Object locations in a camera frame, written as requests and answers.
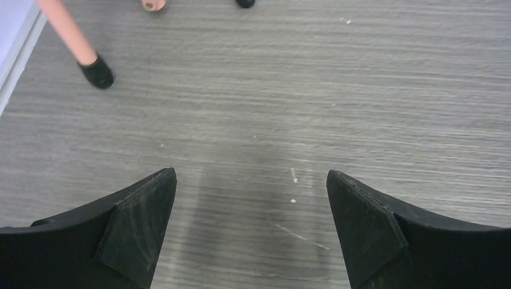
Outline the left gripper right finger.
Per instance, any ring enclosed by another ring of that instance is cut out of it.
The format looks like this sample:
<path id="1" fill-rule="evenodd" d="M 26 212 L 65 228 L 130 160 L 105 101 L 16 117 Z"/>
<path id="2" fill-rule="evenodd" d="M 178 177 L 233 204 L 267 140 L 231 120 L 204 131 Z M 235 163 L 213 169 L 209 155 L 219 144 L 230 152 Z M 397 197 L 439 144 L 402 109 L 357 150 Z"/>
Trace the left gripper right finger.
<path id="1" fill-rule="evenodd" d="M 510 287 L 510 229 L 433 213 L 337 170 L 326 186 L 351 288 Z"/>

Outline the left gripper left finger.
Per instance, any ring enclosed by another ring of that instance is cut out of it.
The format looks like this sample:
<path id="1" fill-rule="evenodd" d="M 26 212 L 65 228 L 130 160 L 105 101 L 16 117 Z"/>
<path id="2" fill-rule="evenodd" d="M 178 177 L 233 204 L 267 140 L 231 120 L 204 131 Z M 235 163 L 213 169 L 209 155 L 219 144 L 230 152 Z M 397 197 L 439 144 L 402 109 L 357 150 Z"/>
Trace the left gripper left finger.
<path id="1" fill-rule="evenodd" d="M 29 227 L 1 228 L 1 287 L 149 288 L 176 186 L 165 168 Z"/>

